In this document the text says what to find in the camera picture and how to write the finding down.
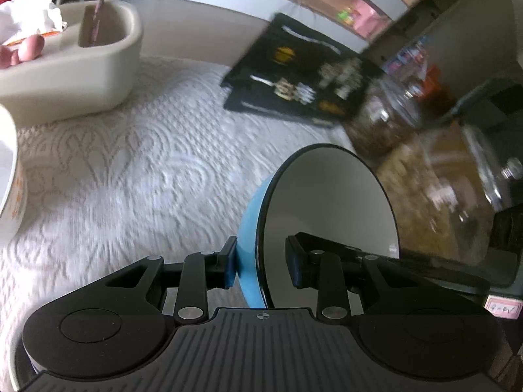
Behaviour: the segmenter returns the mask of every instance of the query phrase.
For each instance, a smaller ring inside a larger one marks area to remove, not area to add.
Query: metal screw
[[[196,306],[186,306],[178,311],[178,316],[184,320],[195,320],[203,315],[203,310]]]
[[[345,308],[341,306],[328,306],[322,311],[324,317],[327,317],[331,320],[339,320],[347,316],[348,312]]]

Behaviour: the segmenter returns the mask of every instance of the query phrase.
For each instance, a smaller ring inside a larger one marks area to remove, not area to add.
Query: lace tablecloth
[[[349,147],[332,130],[222,108],[223,66],[147,58],[117,109],[19,132],[29,197],[0,250],[0,390],[8,345],[35,305],[144,256],[221,248],[257,187],[299,148]],[[244,306],[237,285],[210,294]]]

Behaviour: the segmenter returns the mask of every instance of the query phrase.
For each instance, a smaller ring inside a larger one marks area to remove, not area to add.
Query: white tissue
[[[63,31],[62,13],[52,0],[11,0],[0,5],[0,42]]]

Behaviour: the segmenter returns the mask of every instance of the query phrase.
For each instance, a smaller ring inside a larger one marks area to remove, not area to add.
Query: pink object
[[[0,46],[0,69],[11,66],[11,50],[7,46]]]
[[[36,59],[43,50],[45,39],[41,35],[28,36],[18,48],[18,57],[21,62]]]
[[[11,53],[11,66],[20,64],[20,58],[18,57],[18,50],[13,50]]]
[[[45,39],[41,35],[31,35],[22,41],[20,47],[11,51],[7,46],[0,46],[0,69],[16,66],[25,61],[36,59],[42,54]]]
[[[367,38],[372,32],[377,31],[378,28],[383,27],[387,23],[387,19],[384,16],[381,16],[363,0],[355,0],[352,8],[359,13],[352,27],[363,38]]]
[[[489,295],[485,303],[485,309],[492,315],[499,318],[508,318],[517,320],[521,309],[523,308],[523,301],[517,299],[509,299],[501,296]]]

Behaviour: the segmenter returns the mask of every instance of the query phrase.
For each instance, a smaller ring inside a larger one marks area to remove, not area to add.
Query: beige pen holder
[[[0,103],[17,126],[109,110],[131,91],[143,36],[138,11],[105,1],[96,44],[89,47],[95,6],[60,6],[65,31],[45,38],[38,59],[0,70]]]

